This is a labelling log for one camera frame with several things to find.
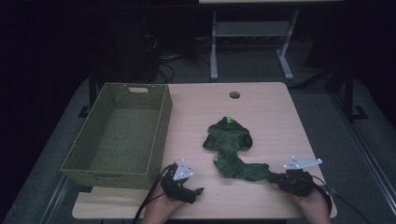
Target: background table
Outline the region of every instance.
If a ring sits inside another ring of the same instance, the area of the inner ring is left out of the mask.
[[[291,155],[315,158],[304,127],[283,83],[209,83],[169,85],[173,110],[163,155],[163,167],[185,159],[194,176],[185,187],[205,190],[194,204],[186,204],[172,218],[295,218],[302,217],[283,191],[266,180],[250,183],[223,178],[202,147],[207,128],[230,116],[248,128],[249,151],[238,152],[246,163],[265,162],[270,171],[284,173]],[[233,99],[230,92],[240,98]],[[305,169],[323,179],[318,166]],[[133,218],[147,190],[93,188],[78,195],[76,218]]]

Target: cloth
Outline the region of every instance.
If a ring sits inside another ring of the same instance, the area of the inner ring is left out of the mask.
[[[268,165],[265,163],[244,163],[237,151],[249,150],[253,141],[248,129],[230,117],[224,117],[218,123],[208,128],[203,147],[210,151],[217,151],[214,163],[226,178],[259,181],[270,177]]]

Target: hand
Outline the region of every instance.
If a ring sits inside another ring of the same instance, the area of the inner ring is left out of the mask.
[[[300,197],[289,193],[291,199],[297,203],[306,220],[311,224],[331,224],[329,208],[323,195],[316,189],[306,197]]]
[[[151,196],[151,201],[146,206],[142,224],[163,224],[184,203],[171,201],[164,194],[161,184],[158,184]]]

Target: gray floor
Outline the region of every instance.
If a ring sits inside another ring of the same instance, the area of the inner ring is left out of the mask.
[[[310,48],[309,42],[292,42],[287,58],[295,75],[286,80],[273,51],[277,43],[265,50],[240,51],[219,54],[219,80],[217,82],[280,81],[288,86],[296,85],[314,74],[318,69],[304,67]],[[208,53],[200,54],[208,62]],[[209,67],[203,60],[179,59],[167,63],[175,70],[174,83],[200,83],[209,81]],[[163,72],[171,76],[171,70],[162,66]],[[393,172],[396,159],[396,132],[376,107],[370,94],[358,81],[355,84],[354,105],[360,105],[369,119],[346,121],[338,104],[342,93],[329,94],[324,90],[325,77],[302,91],[290,91],[311,146],[318,158],[323,159],[321,170],[331,188],[356,206],[372,223],[396,223],[396,216],[378,185],[370,162],[361,151],[360,133],[364,144],[378,161],[389,183],[396,186]],[[160,76],[154,81],[161,83]],[[6,224],[16,223],[101,223],[101,220],[77,220],[71,211],[77,194],[89,191],[71,180],[64,179],[59,171],[64,157],[71,147],[84,119],[78,113],[89,104],[88,83],[82,83],[69,107],[66,108],[56,130],[48,141],[37,164],[27,179],[20,195],[9,212]],[[56,189],[65,183],[63,195],[55,195]],[[364,223],[349,206],[334,198],[338,215],[333,223]],[[106,220],[104,223],[122,223],[121,220]],[[303,219],[288,220],[291,224],[306,223]]]

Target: green storage basket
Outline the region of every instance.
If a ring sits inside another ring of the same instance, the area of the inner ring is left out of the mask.
[[[105,84],[61,171],[82,186],[149,189],[171,111],[167,85]]]

